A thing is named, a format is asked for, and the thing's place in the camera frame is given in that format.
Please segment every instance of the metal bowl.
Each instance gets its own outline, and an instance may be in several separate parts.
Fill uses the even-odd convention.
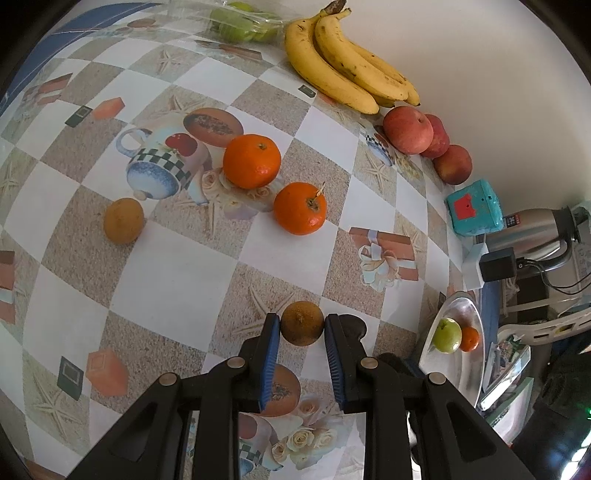
[[[460,327],[471,326],[478,330],[480,334],[478,347],[468,353],[460,349],[455,353],[442,353],[432,347],[433,335],[439,321],[443,318],[455,320]],[[484,376],[484,331],[478,309],[468,294],[457,292],[445,301],[437,312],[431,328],[419,337],[412,358],[425,374],[431,372],[444,374],[458,391],[473,406],[476,406]]]

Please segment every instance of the silver bolt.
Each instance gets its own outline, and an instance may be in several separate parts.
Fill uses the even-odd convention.
[[[246,365],[246,360],[241,356],[233,356],[232,358],[229,358],[226,363],[230,368],[242,368]]]
[[[158,381],[160,382],[160,385],[169,387],[177,382],[177,376],[174,373],[168,372],[167,374],[160,375]]]
[[[378,361],[372,356],[366,356],[361,360],[361,366],[363,368],[376,368],[378,366]]]
[[[435,385],[443,385],[446,382],[445,375],[439,372],[433,372],[429,374],[429,381]]]

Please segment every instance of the tangerine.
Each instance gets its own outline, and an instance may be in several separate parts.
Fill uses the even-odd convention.
[[[317,231],[326,219],[326,199],[322,189],[300,181],[281,190],[273,205],[277,223],[293,235]]]
[[[462,328],[462,342],[460,343],[460,350],[462,352],[473,351],[480,343],[480,334],[474,327]]]
[[[281,152],[270,138],[247,134],[234,138],[223,155],[223,172],[234,185],[246,189],[264,187],[281,167]]]

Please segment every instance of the white ribbon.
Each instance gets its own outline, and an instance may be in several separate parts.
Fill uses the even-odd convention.
[[[377,232],[370,230],[368,239],[377,240]],[[391,250],[384,251],[377,243],[363,245],[358,252],[361,260],[361,279],[363,283],[381,293],[400,279],[400,268],[417,268],[413,260],[399,260]]]

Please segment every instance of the plastic package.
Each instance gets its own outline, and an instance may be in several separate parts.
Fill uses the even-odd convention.
[[[171,0],[168,17],[201,24],[199,37],[226,44],[281,46],[285,26],[299,16],[266,0]]]

